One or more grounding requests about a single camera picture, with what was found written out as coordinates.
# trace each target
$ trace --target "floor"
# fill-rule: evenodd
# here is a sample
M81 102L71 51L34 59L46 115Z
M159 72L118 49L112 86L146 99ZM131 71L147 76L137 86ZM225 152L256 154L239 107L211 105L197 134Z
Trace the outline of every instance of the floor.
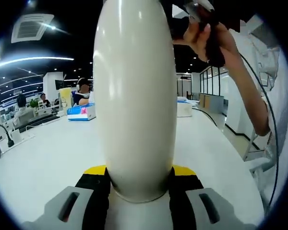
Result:
M231 142L231 144L235 147L239 155L243 158L248 147L249 141L243 136L236 136L227 126L226 117L223 114L215 114L211 113L208 110L201 108L198 105L198 108L207 112L216 122L217 127L223 132L226 138ZM256 150L254 146L251 146L251 151Z

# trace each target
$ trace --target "gray plastic part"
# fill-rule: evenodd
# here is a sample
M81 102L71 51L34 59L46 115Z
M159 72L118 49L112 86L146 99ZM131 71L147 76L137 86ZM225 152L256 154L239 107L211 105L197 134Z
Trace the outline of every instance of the gray plastic part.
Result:
M72 210L69 214L68 221L64 222L59 219L64 205L71 195L78 195ZM91 197L93 190L77 187L67 187L53 199L46 203L44 214L34 222L25 222L22 227L25 230L80 230L84 212Z
M253 230L252 224L242 223L234 214L233 206L212 188L186 191L192 204L197 230ZM200 196L208 196L218 214L218 221L212 223Z

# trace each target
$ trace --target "man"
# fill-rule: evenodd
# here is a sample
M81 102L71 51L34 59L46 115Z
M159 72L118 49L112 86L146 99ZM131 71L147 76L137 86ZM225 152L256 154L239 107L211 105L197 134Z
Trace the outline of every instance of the man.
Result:
M73 102L77 105L89 103L90 86L86 78L80 78L77 82L77 92L73 96Z
M19 117L24 116L26 114L31 114L28 115L28 117L32 118L34 117L34 111L30 107L26 107L26 98L24 94L19 94L17 97L17 105L18 105L18 111L15 113L13 123L15 126L20 125Z
M46 94L42 93L40 95L40 99L42 99L43 103L46 104L46 107L50 107L51 106L50 102L46 99Z
M199 24L190 18L189 27L183 39L175 40L173 43L175 45L189 46L198 54L200 60L207 62L206 42L210 36L210 32L211 28L209 24L203 31L199 31ZM225 67L228 69L230 77L236 83L255 132L260 136L265 136L271 132L267 146L268 150L265 153L267 158L270 158L271 163L273 163L272 167L268 170L259 168L253 175L263 202L265 205L268 205L276 181L276 138L272 113L266 103L266 99L261 98L249 72L244 66L231 33L223 24L219 23L216 26L216 35L221 52L225 58ZM288 176L288 65L282 51L278 59L277 76L274 88L268 94L276 119L279 148L279 172L273 203L275 203L277 197L280 195Z

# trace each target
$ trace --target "hand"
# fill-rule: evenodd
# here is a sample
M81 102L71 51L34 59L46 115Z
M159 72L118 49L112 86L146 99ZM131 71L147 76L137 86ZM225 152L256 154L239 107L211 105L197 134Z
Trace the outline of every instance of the hand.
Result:
M191 17L189 21L189 27L184 33L183 39L174 40L173 44L190 46L200 60L207 62L206 43L211 32L210 25L207 24L204 30L200 31L198 22L194 22ZM235 40L228 29L219 23L216 26L216 33L221 52L225 58L225 67L228 70L245 68Z

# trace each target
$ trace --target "white table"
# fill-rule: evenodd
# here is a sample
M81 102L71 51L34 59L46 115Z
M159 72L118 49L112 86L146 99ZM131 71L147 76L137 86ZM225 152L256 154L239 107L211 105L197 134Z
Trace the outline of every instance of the white table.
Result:
M75 186L83 172L105 164L96 132L97 119L69 122L66 117L28 130L35 137L0 159L0 196L18 222L34 221L44 205L65 187ZM178 118L174 164L194 170L244 223L258 224L264 210L256 184L222 132L200 111ZM132 204L110 195L106 229L171 229L168 194L156 201Z

